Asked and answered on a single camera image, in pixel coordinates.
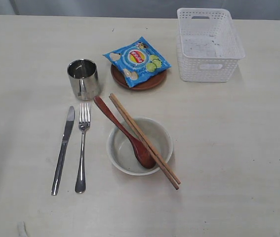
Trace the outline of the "white speckled ceramic bowl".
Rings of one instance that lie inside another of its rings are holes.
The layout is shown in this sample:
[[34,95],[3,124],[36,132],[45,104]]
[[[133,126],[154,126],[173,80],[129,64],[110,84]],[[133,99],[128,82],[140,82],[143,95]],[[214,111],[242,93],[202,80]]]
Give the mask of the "white speckled ceramic bowl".
[[[167,130],[151,118],[134,118],[134,120],[164,161],[169,162],[173,153],[173,142]],[[144,168],[136,159],[129,139],[117,127],[112,129],[106,148],[111,163],[126,174],[145,176],[160,170],[157,164],[150,169]]]

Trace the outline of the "dark red wooden spoon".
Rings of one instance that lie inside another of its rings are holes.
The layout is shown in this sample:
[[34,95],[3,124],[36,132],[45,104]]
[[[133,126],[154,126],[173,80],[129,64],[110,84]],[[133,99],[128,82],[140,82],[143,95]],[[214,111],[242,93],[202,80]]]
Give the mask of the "dark red wooden spoon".
[[150,152],[144,145],[132,136],[123,126],[122,124],[116,119],[113,115],[111,110],[107,107],[100,96],[94,97],[94,102],[96,106],[101,110],[101,112],[129,139],[135,157],[139,161],[139,163],[146,169],[153,168],[156,165],[155,160],[151,156]]

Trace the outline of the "brown round plate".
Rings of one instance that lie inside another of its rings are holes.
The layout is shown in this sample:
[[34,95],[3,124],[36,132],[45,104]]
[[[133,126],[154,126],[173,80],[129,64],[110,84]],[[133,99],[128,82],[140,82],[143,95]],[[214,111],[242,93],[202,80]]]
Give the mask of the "brown round plate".
[[133,91],[143,91],[160,85],[166,79],[167,70],[158,73],[157,75],[148,79],[146,82],[140,83],[134,87],[129,87],[127,85],[123,74],[114,65],[111,65],[111,75],[118,85]]

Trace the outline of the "silver metal fork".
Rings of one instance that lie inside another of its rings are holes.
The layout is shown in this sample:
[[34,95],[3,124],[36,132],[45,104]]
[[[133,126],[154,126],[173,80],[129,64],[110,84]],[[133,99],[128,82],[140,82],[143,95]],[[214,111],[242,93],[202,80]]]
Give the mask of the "silver metal fork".
[[85,135],[90,128],[90,106],[88,103],[80,103],[79,130],[81,131],[80,162],[75,184],[75,192],[82,194],[86,190],[84,150]]

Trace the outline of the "blue Lays chip bag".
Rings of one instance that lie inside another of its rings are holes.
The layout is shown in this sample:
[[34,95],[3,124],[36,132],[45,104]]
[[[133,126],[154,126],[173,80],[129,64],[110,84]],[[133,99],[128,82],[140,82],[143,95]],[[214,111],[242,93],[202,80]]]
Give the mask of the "blue Lays chip bag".
[[124,76],[129,88],[144,83],[171,64],[144,38],[104,54]]

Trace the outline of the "silver metal table knife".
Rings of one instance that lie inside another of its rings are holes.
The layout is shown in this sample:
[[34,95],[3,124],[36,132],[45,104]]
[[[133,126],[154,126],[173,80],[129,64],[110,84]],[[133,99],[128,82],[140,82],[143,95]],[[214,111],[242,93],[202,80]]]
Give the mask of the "silver metal table knife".
[[58,161],[57,161],[57,165],[56,165],[56,169],[55,169],[55,175],[54,175],[53,184],[52,184],[52,188],[51,188],[52,196],[56,196],[58,194],[64,160],[65,160],[66,149],[67,149],[67,145],[68,145],[71,133],[72,133],[74,121],[75,121],[75,109],[73,106],[70,106],[69,110],[68,110],[68,114],[67,114],[67,119],[66,119],[66,123],[65,123],[64,132],[63,132],[60,152],[59,152]]

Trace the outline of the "shiny stainless steel cup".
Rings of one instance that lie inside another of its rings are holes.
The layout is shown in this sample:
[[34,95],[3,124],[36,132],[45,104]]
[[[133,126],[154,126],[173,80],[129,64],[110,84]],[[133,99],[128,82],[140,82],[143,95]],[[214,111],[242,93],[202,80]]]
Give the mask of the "shiny stainless steel cup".
[[93,100],[100,95],[96,64],[88,59],[78,59],[67,67],[67,74],[75,97],[82,101]]

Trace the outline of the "white perforated plastic basket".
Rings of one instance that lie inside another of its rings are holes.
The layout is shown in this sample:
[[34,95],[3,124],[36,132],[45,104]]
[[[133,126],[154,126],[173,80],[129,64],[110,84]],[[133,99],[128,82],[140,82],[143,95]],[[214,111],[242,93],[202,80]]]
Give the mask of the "white perforated plastic basket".
[[245,57],[230,12],[219,8],[177,9],[176,50],[180,79],[227,82]]

